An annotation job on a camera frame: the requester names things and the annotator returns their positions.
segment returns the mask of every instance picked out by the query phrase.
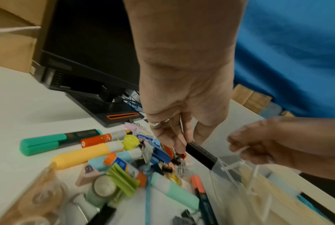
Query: monitor stand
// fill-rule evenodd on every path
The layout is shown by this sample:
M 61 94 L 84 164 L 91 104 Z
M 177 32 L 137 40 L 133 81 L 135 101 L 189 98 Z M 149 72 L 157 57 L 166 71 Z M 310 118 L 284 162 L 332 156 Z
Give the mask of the monitor stand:
M 114 97 L 122 96 L 124 89 L 103 85 L 99 95 L 67 91 L 66 95 L 85 110 L 104 127 L 123 124 L 144 118 L 125 102 L 112 102 Z

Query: cable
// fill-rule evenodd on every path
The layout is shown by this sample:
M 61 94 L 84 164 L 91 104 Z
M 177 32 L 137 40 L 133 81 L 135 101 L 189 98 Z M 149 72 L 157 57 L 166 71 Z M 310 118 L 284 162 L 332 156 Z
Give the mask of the cable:
M 40 29 L 39 26 L 30 26 L 30 27 L 9 27 L 9 28 L 0 28 L 0 33 L 11 33 L 20 30 L 37 30 Z

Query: computer monitor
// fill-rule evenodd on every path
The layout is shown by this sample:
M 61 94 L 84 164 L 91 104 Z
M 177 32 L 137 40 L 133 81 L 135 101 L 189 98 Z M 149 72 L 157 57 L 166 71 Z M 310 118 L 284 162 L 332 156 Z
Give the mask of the computer monitor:
M 30 72 L 47 88 L 65 91 L 105 127 L 143 118 L 115 98 L 125 89 L 139 90 L 122 0 L 48 0 Z

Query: yellow highlighter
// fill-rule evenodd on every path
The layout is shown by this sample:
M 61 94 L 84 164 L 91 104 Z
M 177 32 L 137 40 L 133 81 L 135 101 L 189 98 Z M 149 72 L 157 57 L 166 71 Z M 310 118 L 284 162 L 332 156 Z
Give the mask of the yellow highlighter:
M 56 164 L 56 170 L 66 169 L 87 162 L 89 159 L 108 155 L 110 152 L 117 152 L 123 148 L 122 142 L 116 140 L 54 156 L 52 162 Z

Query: green highlighter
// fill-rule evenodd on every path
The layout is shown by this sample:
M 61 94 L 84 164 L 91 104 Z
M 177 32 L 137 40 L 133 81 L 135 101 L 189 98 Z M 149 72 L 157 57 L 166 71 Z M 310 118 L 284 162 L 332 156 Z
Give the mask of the green highlighter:
M 80 143 L 80 140 L 102 135 L 97 129 L 83 130 L 73 133 L 60 133 L 36 138 L 23 139 L 20 142 L 20 151 L 23 155 L 30 156 L 48 152 Z

